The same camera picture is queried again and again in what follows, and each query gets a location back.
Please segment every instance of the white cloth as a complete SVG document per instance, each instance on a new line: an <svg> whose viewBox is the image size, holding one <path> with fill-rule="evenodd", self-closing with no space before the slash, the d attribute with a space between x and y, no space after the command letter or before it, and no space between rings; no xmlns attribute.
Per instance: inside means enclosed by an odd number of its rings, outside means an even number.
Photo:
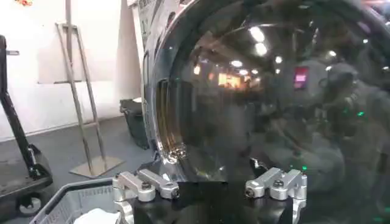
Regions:
<svg viewBox="0 0 390 224"><path fill-rule="evenodd" d="M74 221L74 224L119 224L120 213L109 213L99 208L89 211Z"/></svg>

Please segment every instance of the caster wheel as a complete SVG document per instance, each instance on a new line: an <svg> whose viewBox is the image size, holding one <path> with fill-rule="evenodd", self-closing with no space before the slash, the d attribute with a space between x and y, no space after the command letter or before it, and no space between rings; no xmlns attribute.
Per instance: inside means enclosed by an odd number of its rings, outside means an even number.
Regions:
<svg viewBox="0 0 390 224"><path fill-rule="evenodd" d="M31 194L18 200L16 209L19 216L32 217L42 208L42 200L38 194Z"/></svg>

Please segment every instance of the screw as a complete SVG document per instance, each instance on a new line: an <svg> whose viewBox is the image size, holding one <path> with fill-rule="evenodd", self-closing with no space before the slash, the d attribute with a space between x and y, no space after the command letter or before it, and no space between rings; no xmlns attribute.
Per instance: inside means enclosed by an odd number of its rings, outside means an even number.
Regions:
<svg viewBox="0 0 390 224"><path fill-rule="evenodd" d="M172 191L172 198L179 198L179 197L180 197L179 191L177 189L174 189Z"/></svg>
<svg viewBox="0 0 390 224"><path fill-rule="evenodd" d="M274 187L283 187L285 184L281 180L275 180L274 181Z"/></svg>
<svg viewBox="0 0 390 224"><path fill-rule="evenodd" d="M254 198L255 197L255 192L252 189L246 189L245 190L245 196L248 198Z"/></svg>
<svg viewBox="0 0 390 224"><path fill-rule="evenodd" d="M142 190L149 190L150 188L152 188L151 184L149 184L148 182L142 182L142 185L141 185Z"/></svg>

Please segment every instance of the metal clamp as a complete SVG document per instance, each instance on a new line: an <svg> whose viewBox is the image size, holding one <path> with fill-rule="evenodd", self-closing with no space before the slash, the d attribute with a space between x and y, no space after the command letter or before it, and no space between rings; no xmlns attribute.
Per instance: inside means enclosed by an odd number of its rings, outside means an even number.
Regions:
<svg viewBox="0 0 390 224"><path fill-rule="evenodd" d="M156 196L156 188L150 183L143 182L130 172L123 172L115 176L113 179L114 200L126 200L126 189L131 190L136 194L139 201L149 202Z"/></svg>
<svg viewBox="0 0 390 224"><path fill-rule="evenodd" d="M307 176L299 170L291 170L282 179L274 181L269 193L276 200L286 200L288 196L298 200L306 200Z"/></svg>
<svg viewBox="0 0 390 224"><path fill-rule="evenodd" d="M137 177L153 185L159 191L161 198L175 199L179 197L179 185L175 182L169 182L147 169L138 171Z"/></svg>
<svg viewBox="0 0 390 224"><path fill-rule="evenodd" d="M249 198L260 198L264 196L267 188L273 199L286 200L289 196L292 198L292 224L297 224L301 210L306 207L307 176L299 170L284 173L278 168L271 168L256 180L246 182L245 195Z"/></svg>
<svg viewBox="0 0 390 224"><path fill-rule="evenodd" d="M281 179L283 171L278 168L271 168L256 180L247 181L245 184L245 195L249 198L261 198L265 189L271 187L276 180Z"/></svg>
<svg viewBox="0 0 390 224"><path fill-rule="evenodd" d="M174 199L179 197L179 185L164 180L162 177L149 170L141 170L137 176L130 172L117 174L112 181L114 203L121 213L122 223L134 224L132 205L126 201L138 197L139 201L149 202L156 196L156 189L162 198Z"/></svg>

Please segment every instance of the helmet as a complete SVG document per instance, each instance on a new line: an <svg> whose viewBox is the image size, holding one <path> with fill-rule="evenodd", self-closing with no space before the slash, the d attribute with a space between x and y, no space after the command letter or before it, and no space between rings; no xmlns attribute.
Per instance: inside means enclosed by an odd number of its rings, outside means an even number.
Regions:
<svg viewBox="0 0 390 224"><path fill-rule="evenodd" d="M164 173L235 181L299 169L302 223L385 222L390 33L378 12L347 0L192 2L151 35L143 61Z"/></svg>

